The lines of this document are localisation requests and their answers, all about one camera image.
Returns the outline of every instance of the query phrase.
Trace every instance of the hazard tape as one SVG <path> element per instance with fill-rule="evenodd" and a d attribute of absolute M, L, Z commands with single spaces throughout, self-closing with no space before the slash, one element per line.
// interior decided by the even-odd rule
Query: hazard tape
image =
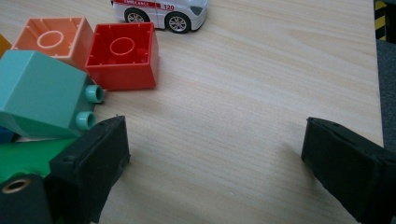
<path fill-rule="evenodd" d="M 386 7 L 382 1 L 375 2 L 375 38 L 387 40 Z"/>

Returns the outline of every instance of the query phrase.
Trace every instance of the wooden table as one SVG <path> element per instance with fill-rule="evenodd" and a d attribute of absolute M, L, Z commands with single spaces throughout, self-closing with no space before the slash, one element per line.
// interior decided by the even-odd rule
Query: wooden table
<path fill-rule="evenodd" d="M 107 0 L 3 0 L 0 33 L 58 16 L 122 22 Z M 372 0 L 210 0 L 198 32 L 156 34 L 158 88 L 95 109 L 126 116 L 133 155 L 101 223 L 356 223 L 300 154 L 308 117 L 382 145 Z"/>

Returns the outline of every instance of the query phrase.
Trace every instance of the toy car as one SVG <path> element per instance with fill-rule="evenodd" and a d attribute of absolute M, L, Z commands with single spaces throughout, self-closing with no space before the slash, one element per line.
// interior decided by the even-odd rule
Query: toy car
<path fill-rule="evenodd" d="M 198 30 L 204 23 L 208 0 L 114 0 L 111 5 L 120 20 L 151 21 L 155 28 L 185 34 Z"/>

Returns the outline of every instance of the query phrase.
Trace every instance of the car's rear wheel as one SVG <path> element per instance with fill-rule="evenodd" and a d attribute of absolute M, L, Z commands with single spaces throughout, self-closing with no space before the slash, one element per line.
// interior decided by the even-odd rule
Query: car's rear wheel
<path fill-rule="evenodd" d="M 125 21 L 127 22 L 145 22 L 149 21 L 149 16 L 137 8 L 128 8 L 125 10 Z"/>
<path fill-rule="evenodd" d="M 177 34 L 186 34 L 191 29 L 188 16 L 180 12 L 173 12 L 166 17 L 167 26 Z"/>

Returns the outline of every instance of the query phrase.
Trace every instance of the tire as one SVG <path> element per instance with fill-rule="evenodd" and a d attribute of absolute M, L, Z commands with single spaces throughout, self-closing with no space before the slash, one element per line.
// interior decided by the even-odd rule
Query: tire
<path fill-rule="evenodd" d="M 148 22 L 149 16 L 142 10 L 137 8 L 128 8 L 125 10 L 126 22 Z"/>
<path fill-rule="evenodd" d="M 166 17 L 166 25 L 176 34 L 186 34 L 191 29 L 188 16 L 180 12 L 173 12 Z"/>

